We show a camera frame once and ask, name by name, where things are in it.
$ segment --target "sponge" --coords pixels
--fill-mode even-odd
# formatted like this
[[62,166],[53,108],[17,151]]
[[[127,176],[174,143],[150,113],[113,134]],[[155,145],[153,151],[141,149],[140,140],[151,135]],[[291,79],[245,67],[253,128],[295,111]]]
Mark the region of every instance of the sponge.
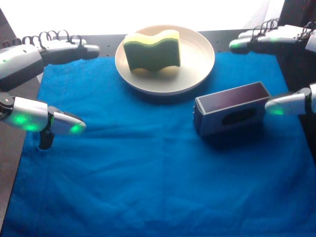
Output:
[[131,71],[142,68],[154,72],[180,66],[179,32],[176,30],[165,30],[155,36],[130,34],[125,37],[123,47]]

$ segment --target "wavy sponge edge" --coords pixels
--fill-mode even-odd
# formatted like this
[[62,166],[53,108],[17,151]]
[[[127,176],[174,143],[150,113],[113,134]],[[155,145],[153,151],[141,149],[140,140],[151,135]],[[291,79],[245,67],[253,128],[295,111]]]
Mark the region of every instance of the wavy sponge edge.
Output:
[[123,43],[129,69],[159,71],[180,67],[179,32],[165,30],[155,36],[139,33],[127,35]]

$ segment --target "table surface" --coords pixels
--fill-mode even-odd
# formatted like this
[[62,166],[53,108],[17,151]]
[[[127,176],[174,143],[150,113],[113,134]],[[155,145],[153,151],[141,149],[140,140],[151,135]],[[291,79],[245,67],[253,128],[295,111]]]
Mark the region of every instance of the table surface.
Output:
[[[204,31],[201,32],[212,44],[215,52],[229,51],[229,43],[246,30]],[[100,57],[114,56],[118,45],[125,35],[83,36],[88,44],[100,46]],[[27,83],[11,90],[13,96],[36,98],[40,87],[39,80],[33,78]],[[12,192],[14,179],[23,149],[25,131],[0,122],[0,226]]]

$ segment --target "white wall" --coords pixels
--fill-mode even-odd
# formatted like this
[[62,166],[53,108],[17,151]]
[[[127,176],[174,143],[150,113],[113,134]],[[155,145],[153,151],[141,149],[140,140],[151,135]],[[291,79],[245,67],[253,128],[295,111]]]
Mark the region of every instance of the white wall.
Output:
[[157,24],[196,31],[249,29],[279,17],[284,0],[21,0],[0,8],[17,37],[66,29],[79,35],[128,34]]

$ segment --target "robotic hand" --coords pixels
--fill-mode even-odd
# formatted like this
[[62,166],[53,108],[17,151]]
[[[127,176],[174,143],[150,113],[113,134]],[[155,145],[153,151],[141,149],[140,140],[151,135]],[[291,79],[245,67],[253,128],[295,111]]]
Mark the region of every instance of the robotic hand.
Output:
[[[261,28],[241,33],[231,41],[230,51],[237,54],[256,53],[300,55],[316,52],[316,22],[305,27],[277,26],[277,19],[264,22]],[[316,113],[316,83],[293,94],[272,97],[265,104],[266,111],[275,115],[302,115]]]
[[18,45],[10,46],[5,42],[8,47],[0,50],[0,120],[26,131],[39,132],[39,148],[42,150],[51,147],[55,134],[81,134],[86,128],[85,123],[81,118],[44,102],[13,97],[7,92],[41,74],[48,64],[92,59],[98,57],[100,51],[98,46],[86,44],[81,37],[75,40],[67,34],[67,40],[59,40],[59,34],[56,35],[57,39],[48,41],[45,46],[40,36],[40,47],[34,45],[34,37],[30,37],[31,44],[22,44],[24,37],[23,40],[13,40],[13,44],[18,41]]

